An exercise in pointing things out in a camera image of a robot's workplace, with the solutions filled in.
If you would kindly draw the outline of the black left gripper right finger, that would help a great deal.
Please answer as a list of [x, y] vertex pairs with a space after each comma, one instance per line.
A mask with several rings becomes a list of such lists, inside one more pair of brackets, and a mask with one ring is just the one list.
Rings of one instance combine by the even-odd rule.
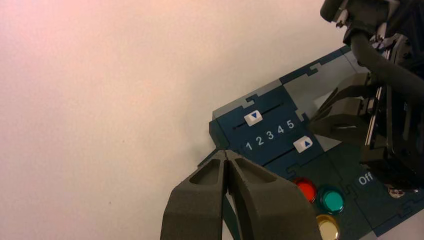
[[243, 240], [320, 240], [316, 212], [300, 188], [231, 150], [228, 190]]

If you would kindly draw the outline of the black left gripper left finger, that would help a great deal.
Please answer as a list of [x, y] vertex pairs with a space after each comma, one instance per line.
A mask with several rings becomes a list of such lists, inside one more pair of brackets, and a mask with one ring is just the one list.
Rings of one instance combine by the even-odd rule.
[[227, 171], [225, 151], [216, 150], [171, 191], [162, 218], [162, 240], [222, 239]]

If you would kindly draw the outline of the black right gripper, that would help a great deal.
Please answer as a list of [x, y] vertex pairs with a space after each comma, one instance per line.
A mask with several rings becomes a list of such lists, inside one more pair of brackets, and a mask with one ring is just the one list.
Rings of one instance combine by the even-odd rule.
[[368, 73], [342, 80], [309, 121], [309, 130], [344, 143], [364, 144], [362, 164], [386, 186], [424, 186], [424, 56], [400, 37], [386, 54], [361, 37]]

